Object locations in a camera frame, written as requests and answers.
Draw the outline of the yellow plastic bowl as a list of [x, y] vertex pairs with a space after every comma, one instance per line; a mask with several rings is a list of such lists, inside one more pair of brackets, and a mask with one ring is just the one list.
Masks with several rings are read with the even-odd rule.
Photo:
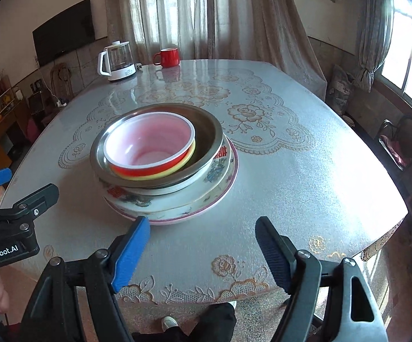
[[130, 180], [130, 181], [141, 182], [141, 181], [148, 181], [148, 180], [163, 178], [183, 168], [187, 164], [187, 162], [192, 158], [195, 149], [196, 149], [196, 141], [193, 141], [188, 151], [183, 155], [183, 157], [177, 163], [170, 162], [168, 163], [168, 167], [156, 168], [156, 172], [152, 174], [150, 174], [149, 172], [143, 172], [143, 174], [139, 172], [138, 173], [128, 172], [128, 171], [124, 171], [124, 169], [121, 167], [114, 167], [112, 165], [110, 166], [110, 168], [117, 176], [124, 178], [125, 180]]

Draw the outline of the red plastic bowl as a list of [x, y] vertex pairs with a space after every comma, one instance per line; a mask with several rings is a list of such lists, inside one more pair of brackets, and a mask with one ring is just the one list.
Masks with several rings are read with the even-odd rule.
[[119, 122], [105, 138], [103, 151], [110, 166], [152, 174], [156, 168], [177, 163], [195, 137], [194, 125], [186, 117], [149, 112]]

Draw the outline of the stainless steel bowl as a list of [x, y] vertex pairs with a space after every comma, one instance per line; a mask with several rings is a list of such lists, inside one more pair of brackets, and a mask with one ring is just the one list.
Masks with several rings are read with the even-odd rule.
[[[186, 117], [196, 130], [196, 149], [187, 164], [171, 175], [141, 182], [125, 180], [111, 170], [110, 164], [105, 159], [103, 151], [105, 138], [119, 122], [149, 112], [170, 112]], [[109, 184], [127, 188], [164, 188], [186, 180], [212, 161], [220, 150], [223, 139], [224, 134], [220, 122], [206, 110], [182, 103], [156, 103], [126, 113], [105, 128], [94, 140], [90, 152], [90, 163], [96, 177]]]

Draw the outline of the small white plate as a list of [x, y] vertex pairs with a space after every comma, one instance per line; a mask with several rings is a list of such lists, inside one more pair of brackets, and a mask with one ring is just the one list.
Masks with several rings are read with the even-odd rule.
[[152, 188], [152, 189], [148, 189], [148, 188], [127, 188], [124, 187], [123, 189], [126, 192], [129, 193], [133, 193], [136, 195], [146, 195], [146, 196], [159, 196], [159, 195], [169, 195], [175, 192], [178, 192], [180, 190], [183, 190], [185, 188], [192, 188], [192, 189], [202, 189], [202, 186], [204, 184], [200, 181], [194, 182], [192, 184], [186, 184], [184, 182], [180, 183], [180, 184], [176, 184], [170, 187], [165, 187], [165, 188]]

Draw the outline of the white shoe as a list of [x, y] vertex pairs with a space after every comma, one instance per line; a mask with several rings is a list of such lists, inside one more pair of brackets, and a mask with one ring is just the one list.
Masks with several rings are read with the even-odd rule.
[[161, 326], [162, 326], [163, 332], [165, 332], [169, 330], [170, 328], [178, 327], [178, 323], [174, 318], [170, 316], [166, 316], [161, 320]]

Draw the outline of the black trouser leg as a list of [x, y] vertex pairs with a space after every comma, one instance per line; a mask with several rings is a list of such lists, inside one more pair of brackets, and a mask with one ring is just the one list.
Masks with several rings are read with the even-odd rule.
[[230, 301], [223, 304], [214, 304], [200, 316], [196, 326], [189, 334], [181, 327], [170, 328], [161, 333], [133, 333], [134, 341], [204, 341], [230, 342], [237, 322], [235, 316], [237, 302]]

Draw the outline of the lace tablecloth gold flowers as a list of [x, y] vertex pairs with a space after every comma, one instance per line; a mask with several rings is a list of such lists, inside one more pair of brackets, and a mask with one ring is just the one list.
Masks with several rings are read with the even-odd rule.
[[[136, 195], [92, 170], [97, 135], [154, 103], [199, 107], [220, 122], [224, 144], [194, 181], [202, 189]], [[1, 205], [49, 183], [60, 196], [35, 223], [40, 252], [17, 268], [37, 279], [50, 258], [85, 258], [144, 215], [150, 240], [119, 292], [133, 303], [210, 304], [273, 290], [255, 239], [261, 216], [298, 248], [337, 261], [407, 214], [384, 166], [343, 120], [282, 71], [252, 61], [186, 61], [114, 84], [94, 80], [36, 140]]]

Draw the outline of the red seat cushion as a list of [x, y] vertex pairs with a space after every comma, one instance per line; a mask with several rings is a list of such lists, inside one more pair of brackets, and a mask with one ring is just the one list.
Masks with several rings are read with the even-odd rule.
[[402, 153], [399, 142], [389, 139], [386, 135], [380, 135], [379, 142], [387, 148], [398, 167], [405, 169], [408, 162]]

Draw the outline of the white pet bowl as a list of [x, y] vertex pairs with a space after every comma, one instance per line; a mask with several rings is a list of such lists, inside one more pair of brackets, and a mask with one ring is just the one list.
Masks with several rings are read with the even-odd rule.
[[347, 116], [347, 115], [342, 115], [342, 119], [343, 119], [350, 127], [355, 127], [355, 126], [356, 126], [355, 121], [354, 121], [351, 117], [349, 117], [349, 116]]

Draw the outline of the glass white electric kettle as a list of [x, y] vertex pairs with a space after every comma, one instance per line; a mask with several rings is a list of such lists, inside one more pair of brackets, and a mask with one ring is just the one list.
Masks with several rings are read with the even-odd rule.
[[136, 73], [128, 41], [114, 41], [98, 55], [97, 73], [108, 81], [123, 80]]

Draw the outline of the grey printed sack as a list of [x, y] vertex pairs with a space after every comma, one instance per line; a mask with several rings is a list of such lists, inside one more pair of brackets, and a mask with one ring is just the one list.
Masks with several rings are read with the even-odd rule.
[[333, 66], [333, 74], [328, 84], [325, 101], [340, 116], [346, 112], [354, 93], [353, 81], [354, 76], [351, 73], [344, 71], [336, 64]]

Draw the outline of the red mug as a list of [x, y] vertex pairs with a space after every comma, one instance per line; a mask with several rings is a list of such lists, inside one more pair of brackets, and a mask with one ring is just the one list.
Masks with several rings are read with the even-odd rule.
[[178, 48], [162, 49], [153, 56], [153, 64], [162, 68], [170, 68], [180, 64]]

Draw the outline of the tied side curtain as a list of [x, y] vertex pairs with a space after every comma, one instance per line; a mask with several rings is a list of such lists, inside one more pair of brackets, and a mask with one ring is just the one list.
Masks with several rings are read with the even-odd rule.
[[393, 0], [364, 0], [358, 52], [359, 72], [353, 86], [370, 93], [376, 71], [389, 52], [394, 20]]

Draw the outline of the black wall television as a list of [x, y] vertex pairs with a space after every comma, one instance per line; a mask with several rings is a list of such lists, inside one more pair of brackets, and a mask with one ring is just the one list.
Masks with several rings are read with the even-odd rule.
[[58, 13], [32, 32], [39, 66], [95, 41], [91, 0]]

